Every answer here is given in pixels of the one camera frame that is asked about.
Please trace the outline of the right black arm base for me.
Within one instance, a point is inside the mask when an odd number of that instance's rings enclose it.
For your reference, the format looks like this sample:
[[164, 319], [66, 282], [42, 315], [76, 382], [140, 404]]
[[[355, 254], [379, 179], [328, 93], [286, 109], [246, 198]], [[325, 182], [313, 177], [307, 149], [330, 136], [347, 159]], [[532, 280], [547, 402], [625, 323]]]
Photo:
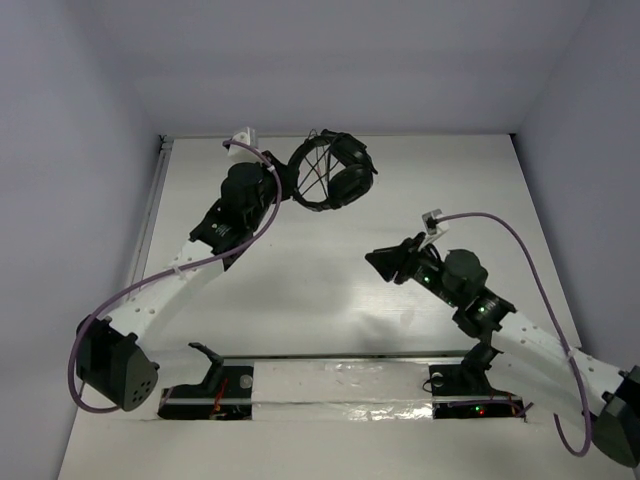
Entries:
[[459, 363], [429, 367], [422, 389], [432, 396], [436, 420], [526, 418], [530, 404], [489, 383], [487, 373], [498, 354], [493, 347], [478, 343]]

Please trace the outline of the black over-ear headphones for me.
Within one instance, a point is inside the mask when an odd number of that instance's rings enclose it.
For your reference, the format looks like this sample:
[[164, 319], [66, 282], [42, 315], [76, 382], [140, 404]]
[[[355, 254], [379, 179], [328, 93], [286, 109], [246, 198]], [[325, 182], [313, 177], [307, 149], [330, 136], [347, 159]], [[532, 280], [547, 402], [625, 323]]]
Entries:
[[[325, 148], [323, 154], [328, 161], [336, 159], [343, 169], [329, 175], [326, 198], [323, 201], [311, 201], [300, 191], [299, 174], [306, 156], [320, 147]], [[371, 189], [374, 176], [378, 174], [363, 142], [350, 133], [328, 129], [305, 139], [291, 155], [287, 168], [292, 198], [299, 205], [314, 212], [338, 210], [353, 203]]]

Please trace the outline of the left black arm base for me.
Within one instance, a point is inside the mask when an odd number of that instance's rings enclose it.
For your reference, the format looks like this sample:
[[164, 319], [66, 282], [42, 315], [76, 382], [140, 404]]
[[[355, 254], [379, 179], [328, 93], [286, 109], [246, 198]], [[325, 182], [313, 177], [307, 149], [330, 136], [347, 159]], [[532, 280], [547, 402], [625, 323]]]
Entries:
[[222, 356], [207, 346], [191, 342], [210, 366], [197, 384], [179, 384], [164, 389], [157, 411], [162, 420], [244, 421], [252, 419], [254, 367], [226, 366]]

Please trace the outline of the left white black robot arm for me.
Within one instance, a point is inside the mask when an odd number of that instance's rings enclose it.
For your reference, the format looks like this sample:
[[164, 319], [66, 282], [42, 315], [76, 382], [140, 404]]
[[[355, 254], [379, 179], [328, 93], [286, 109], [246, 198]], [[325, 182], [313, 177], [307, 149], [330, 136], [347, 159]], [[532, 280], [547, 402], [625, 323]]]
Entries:
[[153, 347], [156, 337], [207, 284], [220, 277], [273, 224], [296, 179], [271, 153], [248, 147], [253, 162], [230, 167], [220, 196], [162, 271], [104, 301], [77, 330], [67, 366], [69, 393], [89, 413], [130, 412], [176, 380], [200, 394], [222, 382], [222, 359], [205, 345], [188, 360]]

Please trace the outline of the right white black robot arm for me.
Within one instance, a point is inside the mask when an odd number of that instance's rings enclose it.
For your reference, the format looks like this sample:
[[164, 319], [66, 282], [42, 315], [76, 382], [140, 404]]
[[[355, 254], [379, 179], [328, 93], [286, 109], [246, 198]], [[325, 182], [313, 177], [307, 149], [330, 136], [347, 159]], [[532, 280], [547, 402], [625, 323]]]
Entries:
[[639, 369], [625, 371], [539, 328], [485, 285], [487, 270], [464, 249], [439, 256], [424, 234], [375, 249], [366, 261], [387, 282], [413, 280], [454, 310], [453, 320], [476, 340], [461, 372], [470, 391], [491, 386], [523, 396], [584, 428], [614, 462], [639, 464]]

